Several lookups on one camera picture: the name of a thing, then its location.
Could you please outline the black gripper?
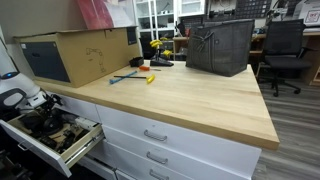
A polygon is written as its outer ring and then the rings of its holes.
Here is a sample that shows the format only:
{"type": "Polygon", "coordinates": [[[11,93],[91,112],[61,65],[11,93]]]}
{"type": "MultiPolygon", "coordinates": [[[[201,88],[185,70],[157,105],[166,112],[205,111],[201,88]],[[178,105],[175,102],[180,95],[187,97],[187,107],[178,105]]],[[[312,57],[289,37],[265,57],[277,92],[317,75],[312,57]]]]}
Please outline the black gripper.
{"type": "Polygon", "coordinates": [[[61,98],[56,94],[39,93],[31,98],[31,106],[45,115],[51,114],[55,104],[62,106],[61,98]]]}

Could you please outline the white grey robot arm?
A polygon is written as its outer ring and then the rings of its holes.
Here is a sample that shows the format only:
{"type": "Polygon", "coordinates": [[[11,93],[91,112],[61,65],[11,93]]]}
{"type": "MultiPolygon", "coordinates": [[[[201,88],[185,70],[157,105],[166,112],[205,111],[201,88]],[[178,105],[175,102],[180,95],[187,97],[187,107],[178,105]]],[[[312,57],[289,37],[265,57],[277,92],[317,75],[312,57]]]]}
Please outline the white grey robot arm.
{"type": "Polygon", "coordinates": [[[19,71],[11,71],[1,76],[0,115],[31,111],[38,107],[49,111],[55,104],[61,105],[61,98],[49,95],[32,79],[19,71]]]}

